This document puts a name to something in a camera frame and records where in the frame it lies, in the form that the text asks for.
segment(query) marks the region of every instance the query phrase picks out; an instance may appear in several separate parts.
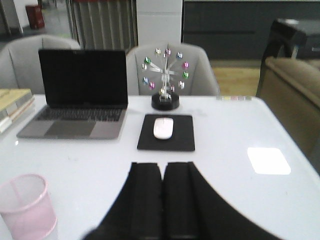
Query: red trash bin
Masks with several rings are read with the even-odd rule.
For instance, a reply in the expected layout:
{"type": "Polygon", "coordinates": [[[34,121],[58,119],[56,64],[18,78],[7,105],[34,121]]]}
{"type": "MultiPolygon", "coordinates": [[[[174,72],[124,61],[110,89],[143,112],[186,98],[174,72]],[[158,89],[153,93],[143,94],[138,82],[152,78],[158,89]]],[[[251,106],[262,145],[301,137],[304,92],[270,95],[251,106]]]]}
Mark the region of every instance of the red trash bin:
{"type": "Polygon", "coordinates": [[[45,26],[40,5],[26,5],[25,10],[29,19],[30,28],[41,29],[45,26]]]}

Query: laptop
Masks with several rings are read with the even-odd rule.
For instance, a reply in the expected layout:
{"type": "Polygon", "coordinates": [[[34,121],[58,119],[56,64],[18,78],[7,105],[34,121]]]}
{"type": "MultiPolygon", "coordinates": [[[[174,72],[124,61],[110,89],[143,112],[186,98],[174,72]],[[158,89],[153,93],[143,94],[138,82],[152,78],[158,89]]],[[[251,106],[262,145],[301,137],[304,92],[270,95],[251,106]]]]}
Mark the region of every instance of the laptop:
{"type": "Polygon", "coordinates": [[[47,105],[19,138],[114,139],[128,107],[122,50],[40,49],[47,105]]]}

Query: laptop screen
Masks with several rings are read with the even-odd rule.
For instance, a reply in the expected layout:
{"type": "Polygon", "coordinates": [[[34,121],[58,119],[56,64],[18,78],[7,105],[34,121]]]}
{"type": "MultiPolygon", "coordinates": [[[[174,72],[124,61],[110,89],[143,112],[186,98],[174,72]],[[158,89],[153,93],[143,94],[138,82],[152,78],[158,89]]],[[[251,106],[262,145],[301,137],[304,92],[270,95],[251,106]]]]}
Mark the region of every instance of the laptop screen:
{"type": "Polygon", "coordinates": [[[124,51],[40,49],[39,59],[50,107],[127,107],[124,51]]]}

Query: floor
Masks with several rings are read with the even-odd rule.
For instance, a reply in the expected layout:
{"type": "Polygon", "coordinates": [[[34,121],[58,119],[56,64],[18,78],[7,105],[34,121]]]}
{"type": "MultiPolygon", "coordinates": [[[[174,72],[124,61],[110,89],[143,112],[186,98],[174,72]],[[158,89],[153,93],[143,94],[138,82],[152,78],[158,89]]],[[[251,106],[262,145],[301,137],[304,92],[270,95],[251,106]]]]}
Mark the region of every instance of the floor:
{"type": "MultiPolygon", "coordinates": [[[[70,27],[66,2],[57,0],[55,6],[53,0],[42,1],[42,15],[44,28],[23,29],[23,35],[12,37],[0,37],[0,49],[9,41],[37,34],[51,34],[63,38],[70,38],[70,27]]],[[[248,60],[224,60],[211,61],[212,69],[220,86],[220,94],[227,96],[255,96],[259,75],[260,61],[248,60]]]]}

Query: laptop trackpad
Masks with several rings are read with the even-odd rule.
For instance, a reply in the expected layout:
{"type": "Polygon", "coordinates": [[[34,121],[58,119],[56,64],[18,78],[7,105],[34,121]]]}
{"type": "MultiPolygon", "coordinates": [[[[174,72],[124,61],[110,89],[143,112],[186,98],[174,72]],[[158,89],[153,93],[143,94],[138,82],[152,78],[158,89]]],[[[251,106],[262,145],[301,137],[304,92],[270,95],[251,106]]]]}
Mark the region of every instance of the laptop trackpad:
{"type": "Polygon", "coordinates": [[[89,121],[55,121],[46,131],[45,136],[62,136],[72,138],[73,136],[90,136],[96,122],[89,121]]]}

